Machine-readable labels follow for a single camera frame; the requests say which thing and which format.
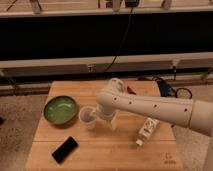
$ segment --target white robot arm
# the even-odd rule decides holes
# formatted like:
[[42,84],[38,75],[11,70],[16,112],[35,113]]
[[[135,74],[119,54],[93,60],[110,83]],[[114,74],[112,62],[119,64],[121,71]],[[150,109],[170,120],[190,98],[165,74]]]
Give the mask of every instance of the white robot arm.
[[[97,115],[110,121],[116,109],[126,110],[189,128],[212,136],[213,104],[199,100],[145,97],[124,93],[124,83],[113,78],[97,95]],[[213,169],[213,138],[210,141],[204,171]]]

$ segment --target bowl rim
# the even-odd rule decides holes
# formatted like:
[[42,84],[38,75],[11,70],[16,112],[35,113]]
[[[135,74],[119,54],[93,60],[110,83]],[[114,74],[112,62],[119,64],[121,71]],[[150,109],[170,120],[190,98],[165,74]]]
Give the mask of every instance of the bowl rim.
[[[75,104],[75,106],[76,106],[76,113],[74,113],[72,117],[70,117],[69,119],[67,119],[67,120],[64,121],[64,122],[61,122],[61,123],[54,123],[54,122],[50,121],[50,120],[46,117],[46,114],[47,114],[47,113],[46,113],[45,111],[47,111],[48,105],[49,105],[50,103],[52,103],[53,101],[55,101],[56,99],[58,99],[58,98],[68,98],[68,99],[70,99],[71,101],[73,101],[74,104]],[[45,104],[45,107],[44,107],[44,109],[43,109],[43,116],[44,116],[44,118],[45,118],[49,123],[51,123],[51,124],[53,124],[53,125],[62,125],[62,124],[65,124],[65,123],[69,122],[72,118],[74,118],[74,117],[76,116],[77,113],[78,113],[78,106],[77,106],[76,101],[75,101],[72,97],[66,96],[66,95],[60,95],[60,96],[53,97],[52,99],[50,99],[50,100]]]

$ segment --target wire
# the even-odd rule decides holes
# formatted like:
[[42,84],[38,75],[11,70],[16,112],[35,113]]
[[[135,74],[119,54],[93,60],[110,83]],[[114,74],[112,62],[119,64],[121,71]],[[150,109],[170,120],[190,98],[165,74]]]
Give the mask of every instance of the wire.
[[113,58],[112,62],[106,67],[106,69],[102,73],[107,72],[112,67],[112,65],[115,63],[115,60],[117,59],[117,57],[120,55],[121,49],[123,48],[123,45],[126,42],[127,35],[129,33],[129,28],[130,28],[130,24],[131,24],[133,9],[134,8],[131,8],[131,11],[129,13],[129,18],[128,18],[128,23],[127,23],[127,26],[126,26],[126,30],[124,32],[124,36],[123,36],[123,38],[121,40],[119,48],[118,48],[118,50],[117,50],[117,52],[115,54],[115,57]]
[[192,99],[192,97],[193,97],[192,92],[188,88],[180,87],[175,90],[170,84],[168,84],[166,82],[166,80],[164,80],[161,77],[154,76],[152,79],[149,79],[149,80],[156,81],[158,83],[160,91],[162,90],[161,89],[162,86],[164,86],[164,90],[165,90],[165,86],[167,87],[166,91],[168,91],[168,92],[161,92],[161,95],[164,94],[164,97],[171,96],[171,97],[176,97],[176,98],[183,98],[183,97],[181,97],[181,94],[184,94],[184,96],[185,96],[184,98],[186,98],[186,99]]
[[176,68],[176,66],[173,66],[173,71],[174,71],[174,80],[176,81],[176,77],[177,77],[177,68]]
[[17,82],[12,77],[5,77],[5,78],[9,82],[9,84],[13,87],[13,94],[16,95],[16,91],[17,89],[19,89]]
[[9,6],[8,7],[6,7],[5,9],[4,9],[4,11],[9,11],[14,5],[15,5],[15,3],[17,2],[18,0],[13,0],[12,2],[10,2],[9,3]]

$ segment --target green bowl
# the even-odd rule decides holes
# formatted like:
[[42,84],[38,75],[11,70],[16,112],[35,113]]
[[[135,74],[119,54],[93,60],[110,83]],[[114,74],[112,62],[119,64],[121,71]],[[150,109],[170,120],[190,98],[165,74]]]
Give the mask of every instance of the green bowl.
[[44,108],[44,117],[54,125],[70,121],[78,113],[77,104],[68,96],[58,96],[50,100]]

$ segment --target white bottle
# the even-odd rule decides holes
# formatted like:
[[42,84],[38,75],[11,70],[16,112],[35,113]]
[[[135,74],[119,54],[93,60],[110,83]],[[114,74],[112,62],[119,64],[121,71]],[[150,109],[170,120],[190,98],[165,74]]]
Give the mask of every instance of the white bottle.
[[159,120],[157,119],[147,118],[139,131],[136,144],[138,144],[139,146],[142,146],[144,141],[147,141],[150,138],[150,136],[154,132],[158,123],[159,123]]

